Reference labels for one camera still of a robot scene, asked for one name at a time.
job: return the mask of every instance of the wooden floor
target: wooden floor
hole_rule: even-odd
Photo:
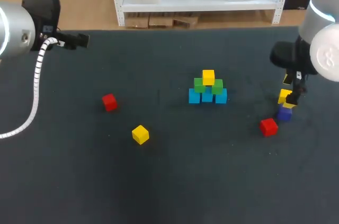
[[[21,3],[21,0],[0,0]],[[62,30],[123,30],[119,27],[113,0],[60,0]],[[299,25],[304,11],[285,11],[280,25]],[[272,11],[237,11],[203,13],[197,28],[262,27],[270,26]]]

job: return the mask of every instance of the blue cube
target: blue cube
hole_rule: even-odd
[[[201,102],[213,102],[212,87],[206,87],[205,92],[201,95]]]
[[[190,104],[199,104],[200,103],[200,93],[196,93],[194,89],[189,90],[189,103]]]
[[[278,116],[276,117],[280,121],[288,122],[292,118],[292,109],[283,107],[283,104],[279,105]]]
[[[216,104],[226,104],[227,103],[227,89],[222,89],[222,94],[216,95]]]

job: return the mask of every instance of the dark gray mat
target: dark gray mat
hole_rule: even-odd
[[[36,119],[0,142],[1,224],[338,223],[339,85],[311,76],[292,122],[258,129],[283,87],[270,50],[296,28],[89,34],[46,55]],[[29,115],[36,57],[0,65],[1,133]],[[227,105],[188,105],[203,69]]]

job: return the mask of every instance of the white cable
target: white cable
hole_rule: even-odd
[[[38,55],[38,60],[37,64],[35,66],[35,73],[34,73],[34,81],[33,81],[33,106],[32,106],[32,111],[30,113],[30,116],[28,119],[25,121],[23,125],[21,125],[19,128],[16,130],[12,130],[11,132],[0,134],[0,139],[5,139],[8,137],[11,137],[13,135],[16,135],[26,129],[33,121],[37,110],[38,110],[38,104],[39,104],[39,81],[40,81],[40,71],[41,71],[41,66],[42,66],[42,61],[43,61],[43,56],[44,53],[47,50],[47,47],[50,44],[56,44],[58,43],[58,40],[56,38],[48,38],[43,42],[41,45],[39,55]]]

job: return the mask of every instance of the red cube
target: red cube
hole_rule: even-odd
[[[118,107],[117,101],[113,94],[108,94],[102,97],[102,101],[105,105],[106,111],[112,111]]]
[[[273,136],[278,132],[278,125],[273,118],[269,118],[260,122],[260,130],[265,137]]]

